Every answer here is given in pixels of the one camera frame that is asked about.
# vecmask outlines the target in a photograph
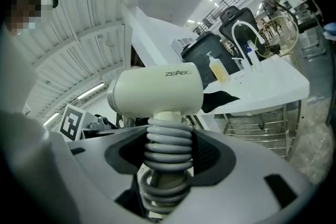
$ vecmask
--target ceiling light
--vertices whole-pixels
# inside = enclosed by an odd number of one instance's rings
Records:
[[[52,115],[49,120],[47,120],[43,126],[47,125],[49,122],[51,122],[54,118],[56,118],[59,115],[59,113],[55,113],[54,115]]]
[[[98,84],[97,86],[94,86],[93,88],[91,88],[90,90],[87,90],[86,92],[82,93],[80,96],[78,96],[77,98],[78,99],[82,99],[84,98],[85,96],[89,95],[90,93],[98,90],[99,88],[103,87],[105,84],[104,82]]]

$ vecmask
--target gray coiled hose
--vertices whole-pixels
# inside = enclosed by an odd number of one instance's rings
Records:
[[[151,125],[147,128],[147,138],[152,143],[145,145],[144,164],[152,170],[147,170],[142,176],[140,185],[144,207],[157,214],[169,214],[188,193],[187,179],[190,173],[186,171],[193,166],[192,130],[184,123],[149,119]],[[151,185],[147,179],[152,176]],[[159,178],[175,181],[171,188],[155,187]]]

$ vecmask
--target black trash can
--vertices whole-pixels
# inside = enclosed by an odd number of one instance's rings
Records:
[[[221,43],[220,36],[214,35],[210,31],[205,32],[190,45],[186,46],[181,53],[185,62],[193,62],[197,66],[202,78],[203,89],[211,82],[217,80],[209,67],[210,60],[206,55],[209,51],[211,51],[212,57],[221,60],[229,74],[239,71],[236,62],[232,60],[233,56]]]

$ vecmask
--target faucet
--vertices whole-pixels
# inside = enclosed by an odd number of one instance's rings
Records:
[[[247,69],[247,70],[252,70],[252,67],[250,65],[250,63],[248,62],[248,59],[246,58],[243,50],[241,49],[240,45],[238,44],[238,41],[236,39],[236,36],[235,36],[235,28],[237,25],[246,25],[248,26],[249,28],[251,28],[251,30],[256,34],[256,36],[258,37],[259,39],[259,42],[261,44],[264,44],[265,43],[265,40],[262,38],[262,36],[257,32],[257,30],[249,23],[247,22],[244,22],[242,20],[238,20],[236,21],[233,25],[232,25],[232,29],[231,29],[231,34],[232,34],[232,37],[233,37],[233,40],[236,44],[236,47],[240,50],[240,53],[241,55],[243,56],[243,58],[232,58],[233,60],[241,60],[241,64],[243,65],[243,68],[244,69]]]

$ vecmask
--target wire basket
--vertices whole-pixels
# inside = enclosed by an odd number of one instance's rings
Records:
[[[257,53],[264,58],[269,58],[275,54],[282,57],[293,50],[298,41],[299,30],[292,19],[279,16],[265,23],[259,34],[265,40],[266,50],[263,54],[259,50],[257,50]]]

